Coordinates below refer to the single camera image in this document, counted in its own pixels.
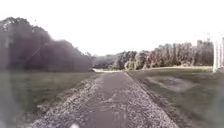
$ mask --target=grass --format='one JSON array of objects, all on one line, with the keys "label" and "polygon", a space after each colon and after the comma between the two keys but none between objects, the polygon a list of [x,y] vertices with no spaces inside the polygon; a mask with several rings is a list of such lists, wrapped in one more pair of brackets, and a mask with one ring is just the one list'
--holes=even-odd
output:
[{"label": "grass", "polygon": [[[162,95],[196,124],[202,123],[209,126],[217,123],[213,117],[216,116],[214,112],[218,109],[216,107],[213,111],[213,108],[219,102],[217,99],[220,98],[224,77],[221,74],[212,73],[212,68],[160,68],[131,71],[129,74],[147,85],[148,89]],[[184,92],[174,92],[151,83],[146,79],[149,76],[173,76],[196,83],[197,86]]]},{"label": "grass", "polygon": [[0,107],[5,111],[4,118],[12,116],[16,111],[35,115],[39,112],[37,107],[39,104],[51,102],[67,89],[80,88],[81,85],[77,83],[95,74],[2,71],[0,101],[5,104]]}]

